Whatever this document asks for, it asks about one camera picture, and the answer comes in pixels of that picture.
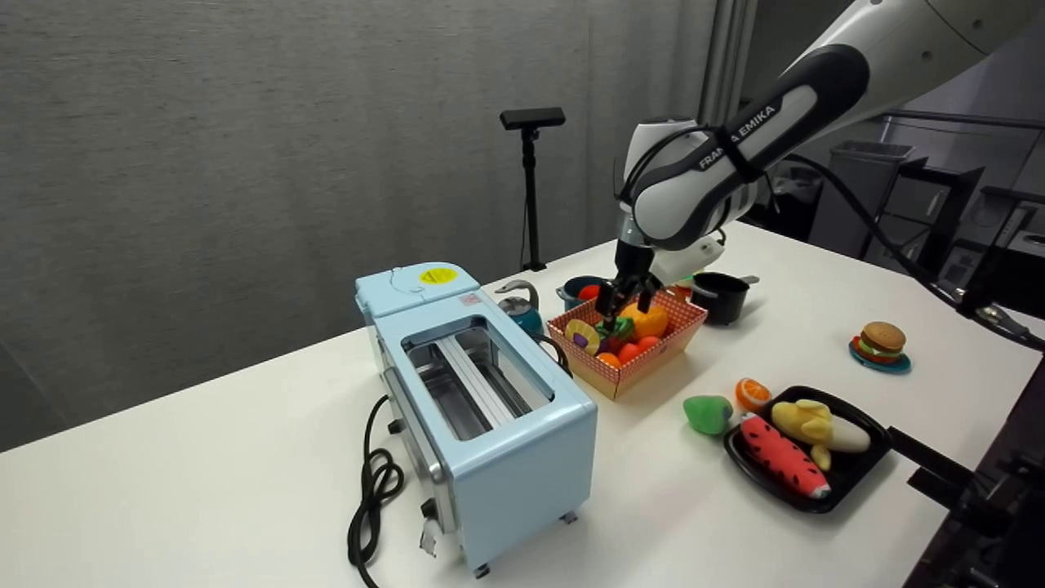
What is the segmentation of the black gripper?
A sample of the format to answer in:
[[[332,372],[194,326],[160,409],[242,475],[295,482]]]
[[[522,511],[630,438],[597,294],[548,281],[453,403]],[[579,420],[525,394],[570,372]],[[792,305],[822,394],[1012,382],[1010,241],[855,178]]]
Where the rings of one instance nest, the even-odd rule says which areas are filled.
[[[636,306],[645,315],[654,306],[655,298],[655,277],[649,275],[654,269],[654,253],[619,241],[615,248],[615,289],[606,289],[606,312],[605,318],[615,320],[619,315],[619,306],[628,305],[630,294],[639,290]]]

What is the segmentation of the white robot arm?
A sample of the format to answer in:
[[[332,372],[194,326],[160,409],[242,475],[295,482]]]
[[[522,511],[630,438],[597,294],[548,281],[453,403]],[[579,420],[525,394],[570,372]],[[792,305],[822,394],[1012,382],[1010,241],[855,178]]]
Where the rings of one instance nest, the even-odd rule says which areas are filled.
[[[628,143],[617,194],[617,275],[597,315],[649,306],[649,265],[685,253],[750,203],[770,164],[846,125],[885,116],[982,63],[1045,0],[853,0],[767,89],[721,125],[645,120]]]

